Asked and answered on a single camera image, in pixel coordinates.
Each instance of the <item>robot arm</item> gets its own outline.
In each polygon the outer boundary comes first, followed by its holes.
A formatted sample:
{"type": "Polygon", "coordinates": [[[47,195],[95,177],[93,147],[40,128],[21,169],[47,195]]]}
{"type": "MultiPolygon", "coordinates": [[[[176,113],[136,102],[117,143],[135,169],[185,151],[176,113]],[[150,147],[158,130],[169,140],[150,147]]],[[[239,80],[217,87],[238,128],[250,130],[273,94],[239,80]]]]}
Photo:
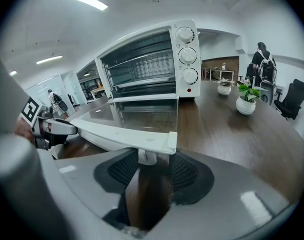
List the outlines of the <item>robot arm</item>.
{"type": "Polygon", "coordinates": [[[31,128],[36,148],[45,150],[63,144],[68,135],[77,133],[77,128],[69,122],[53,118],[53,109],[46,106],[42,106],[31,128]]]}

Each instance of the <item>oven control knob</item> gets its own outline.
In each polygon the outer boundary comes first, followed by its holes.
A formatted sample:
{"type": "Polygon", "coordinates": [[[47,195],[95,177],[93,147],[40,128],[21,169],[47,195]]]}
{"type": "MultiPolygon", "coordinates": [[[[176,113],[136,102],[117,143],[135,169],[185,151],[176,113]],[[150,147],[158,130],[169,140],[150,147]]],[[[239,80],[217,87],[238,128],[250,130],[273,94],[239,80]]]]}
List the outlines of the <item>oven control knob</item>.
{"type": "Polygon", "coordinates": [[[194,32],[189,27],[181,27],[177,31],[177,36],[185,43],[192,40],[194,32]]]}
{"type": "Polygon", "coordinates": [[[184,81],[186,81],[190,85],[197,81],[198,73],[193,68],[187,68],[186,70],[183,71],[182,77],[184,81]]]}
{"type": "Polygon", "coordinates": [[[196,60],[196,51],[192,48],[183,48],[179,54],[181,62],[191,64],[196,60]]]}

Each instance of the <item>wooden table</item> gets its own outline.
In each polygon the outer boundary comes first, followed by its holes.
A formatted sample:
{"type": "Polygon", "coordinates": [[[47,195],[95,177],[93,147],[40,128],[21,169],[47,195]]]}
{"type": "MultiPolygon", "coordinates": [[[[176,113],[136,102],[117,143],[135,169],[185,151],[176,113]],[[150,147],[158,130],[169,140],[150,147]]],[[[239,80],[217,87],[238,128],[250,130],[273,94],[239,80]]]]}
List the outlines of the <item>wooden table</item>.
{"type": "Polygon", "coordinates": [[[231,80],[234,80],[234,71],[229,71],[229,70],[221,70],[221,69],[210,69],[210,81],[212,80],[212,71],[219,71],[220,72],[220,79],[222,78],[222,72],[228,72],[232,73],[232,78],[231,80]]]}
{"type": "Polygon", "coordinates": [[[276,110],[257,100],[253,114],[236,110],[239,92],[219,95],[204,81],[195,102],[181,102],[178,148],[248,168],[295,202],[304,189],[304,140],[276,110]]]}
{"type": "MultiPolygon", "coordinates": [[[[238,90],[229,96],[217,92],[217,84],[202,81],[195,102],[179,103],[178,148],[206,154],[248,168],[278,190],[291,203],[304,189],[304,141],[276,110],[257,100],[252,115],[236,110],[238,90]]],[[[68,118],[79,117],[107,102],[104,96],[81,107],[68,118]]],[[[64,158],[104,152],[78,137],[66,145],[64,158]]],[[[150,230],[166,214],[172,194],[168,155],[153,166],[139,165],[126,189],[131,225],[150,230]]]]}

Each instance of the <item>ceiling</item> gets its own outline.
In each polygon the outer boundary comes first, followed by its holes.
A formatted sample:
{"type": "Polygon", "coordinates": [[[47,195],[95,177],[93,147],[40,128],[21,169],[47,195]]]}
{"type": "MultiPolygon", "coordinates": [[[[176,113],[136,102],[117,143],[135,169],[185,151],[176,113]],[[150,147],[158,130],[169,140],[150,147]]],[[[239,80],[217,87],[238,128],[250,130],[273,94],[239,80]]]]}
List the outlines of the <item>ceiling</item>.
{"type": "Polygon", "coordinates": [[[80,70],[77,73],[77,78],[79,80],[92,78],[93,76],[98,76],[98,71],[97,71],[95,61],[92,61],[91,63],[89,63],[86,67],[84,67],[82,70],[80,70]]]}
{"type": "MultiPolygon", "coordinates": [[[[7,70],[18,72],[15,76],[18,82],[52,67],[60,73],[63,73],[63,69],[74,70],[81,56],[105,42],[106,36],[118,34],[117,29],[126,22],[118,22],[117,19],[124,18],[126,8],[139,10],[139,6],[133,5],[149,6],[165,1],[179,3],[181,0],[99,1],[108,5],[108,8],[100,11],[75,0],[20,0],[0,32],[0,58],[7,70]],[[52,55],[63,57],[36,65],[37,61],[52,55]]],[[[224,7],[231,14],[238,15],[266,0],[198,1],[204,6],[212,4],[224,7]]]]}

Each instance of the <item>office chair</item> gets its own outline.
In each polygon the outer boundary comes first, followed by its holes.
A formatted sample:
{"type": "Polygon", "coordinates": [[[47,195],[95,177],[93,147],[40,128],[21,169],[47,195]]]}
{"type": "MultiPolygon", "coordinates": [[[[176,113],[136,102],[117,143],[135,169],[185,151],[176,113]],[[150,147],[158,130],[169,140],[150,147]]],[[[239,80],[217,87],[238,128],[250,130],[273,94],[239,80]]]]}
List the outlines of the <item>office chair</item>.
{"type": "Polygon", "coordinates": [[[294,79],[293,83],[290,83],[288,87],[288,92],[285,99],[280,102],[275,100],[274,104],[277,109],[281,111],[281,115],[287,118],[296,118],[298,111],[300,110],[300,105],[304,101],[304,82],[294,79]]]}

